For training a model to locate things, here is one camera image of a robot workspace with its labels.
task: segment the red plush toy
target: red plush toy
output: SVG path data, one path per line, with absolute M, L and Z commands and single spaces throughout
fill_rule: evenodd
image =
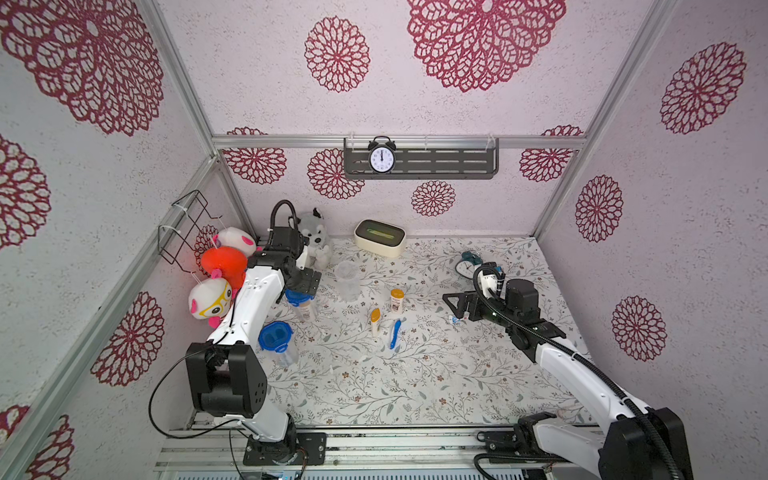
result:
M 222 278 L 229 282 L 233 289 L 239 290 L 245 282 L 248 259 L 237 248 L 218 247 L 206 250 L 200 257 L 200 265 L 211 276 L 215 270 L 219 270 Z

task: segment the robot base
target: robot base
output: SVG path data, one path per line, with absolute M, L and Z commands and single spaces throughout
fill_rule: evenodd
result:
M 325 433 L 297 433 L 296 434 L 296 448 L 304 448 L 309 458 L 306 460 L 307 465 L 322 465 L 326 461 L 326 439 L 328 435 Z M 285 458 L 285 452 L 276 450 L 273 446 L 267 442 L 259 442 L 258 440 L 248 439 L 248 445 L 245 448 L 245 456 L 243 457 L 243 465 L 249 467 L 257 467 L 262 465 L 281 465 L 278 463 L 281 459 Z M 301 452 L 296 452 L 290 461 L 283 465 L 302 465 L 304 458 Z

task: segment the clock face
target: clock face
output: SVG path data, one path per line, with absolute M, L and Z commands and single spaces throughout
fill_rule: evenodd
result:
M 371 168 L 384 174 L 395 166 L 395 154 L 387 147 L 377 147 L 371 151 Z

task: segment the red flower pattern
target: red flower pattern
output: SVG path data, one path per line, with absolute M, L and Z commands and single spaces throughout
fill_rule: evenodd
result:
M 69 415 L 62 415 L 56 427 L 45 440 L 45 446 L 38 452 L 27 468 L 25 480 L 61 480 L 69 472 L 69 460 L 74 452 L 72 436 L 74 429 L 69 425 Z
M 200 263 L 200 258 L 206 250 L 214 247 L 214 244 L 210 239 L 217 233 L 219 233 L 219 230 L 216 227 L 213 225 L 206 225 L 200 229 L 200 232 L 194 239 L 194 259 L 195 262 L 197 262 L 197 268 L 199 268 L 205 276 L 210 276 L 210 274 L 203 269 L 203 265 Z
M 573 125 L 558 125 L 546 130 L 542 136 L 582 135 L 584 132 Z M 520 157 L 523 177 L 545 182 L 560 177 L 574 151 L 568 148 L 528 148 Z
M 99 383 L 126 386 L 149 370 L 163 345 L 163 311 L 147 292 L 139 293 L 120 326 L 91 367 Z
M 661 98 L 661 121 L 675 134 L 688 134 L 725 113 L 744 82 L 744 52 L 722 42 L 689 58 L 672 75 Z
M 408 0 L 414 55 L 444 87 L 488 90 L 549 43 L 565 0 Z
M 0 135 L 0 249 L 37 234 L 51 211 L 50 196 L 38 162 Z
M 131 136 L 160 114 L 163 70 L 130 0 L 0 0 L 0 31 L 3 48 L 75 119 Z
M 266 135 L 256 128 L 239 127 L 227 135 Z M 231 148 L 222 155 L 232 171 L 253 184 L 277 182 L 286 173 L 286 156 L 282 148 Z
M 349 91 L 368 73 L 368 44 L 349 20 L 326 17 L 315 24 L 304 42 L 306 66 L 330 91 Z
M 431 180 L 419 185 L 411 195 L 413 210 L 425 217 L 436 217 L 453 207 L 456 192 L 450 184 Z
M 14 405 L 10 409 L 0 412 L 0 448 L 11 436 L 18 423 L 27 415 L 28 406 Z
M 652 360 L 667 345 L 666 324 L 661 313 L 645 298 L 628 296 L 620 301 L 611 325 L 619 347 L 636 360 Z
M 618 227 L 623 206 L 618 182 L 606 175 L 593 178 L 581 189 L 576 202 L 578 231 L 591 242 L 605 240 Z
M 357 195 L 365 180 L 350 180 L 344 174 L 342 151 L 338 148 L 319 151 L 306 168 L 310 183 L 321 195 L 342 200 Z

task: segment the black alarm clock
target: black alarm clock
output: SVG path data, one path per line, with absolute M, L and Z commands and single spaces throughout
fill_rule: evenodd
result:
M 387 142 L 382 145 L 376 141 L 376 138 L 386 138 Z M 387 174 L 395 167 L 395 151 L 397 146 L 395 142 L 385 135 L 379 135 L 368 143 L 368 162 L 371 168 L 377 174 Z

